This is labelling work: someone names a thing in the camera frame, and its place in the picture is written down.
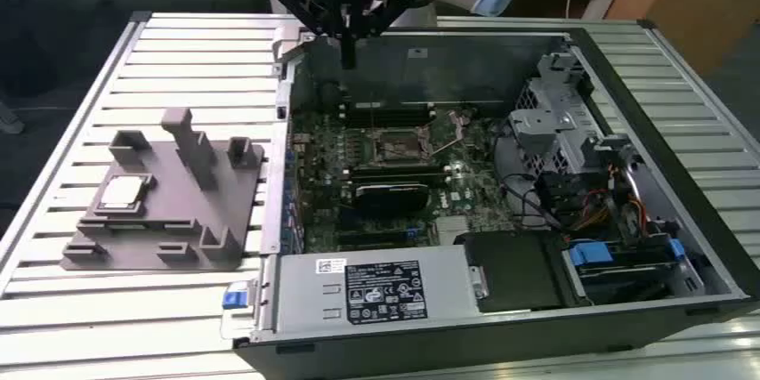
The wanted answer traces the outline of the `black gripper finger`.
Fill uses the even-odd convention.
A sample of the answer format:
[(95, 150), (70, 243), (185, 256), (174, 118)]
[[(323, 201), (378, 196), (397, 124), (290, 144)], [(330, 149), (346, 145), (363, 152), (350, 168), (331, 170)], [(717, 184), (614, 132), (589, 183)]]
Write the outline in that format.
[(341, 46), (342, 68), (349, 69), (349, 27), (345, 8), (330, 11), (314, 0), (278, 0), (317, 36), (329, 36)]
[(381, 36), (411, 7), (411, 0), (387, 0), (377, 8), (353, 4), (349, 8), (349, 69), (357, 68), (358, 41)]

